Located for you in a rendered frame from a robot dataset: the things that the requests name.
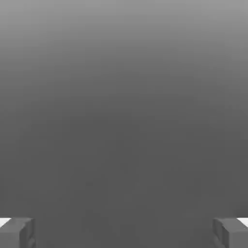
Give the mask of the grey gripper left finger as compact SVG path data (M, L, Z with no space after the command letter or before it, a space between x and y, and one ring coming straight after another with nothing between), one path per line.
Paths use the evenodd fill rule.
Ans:
M36 248L35 219L0 217L0 248Z

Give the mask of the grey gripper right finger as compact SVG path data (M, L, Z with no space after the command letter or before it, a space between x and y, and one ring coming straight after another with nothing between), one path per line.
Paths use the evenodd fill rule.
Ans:
M248 248L248 217L214 218L214 248Z

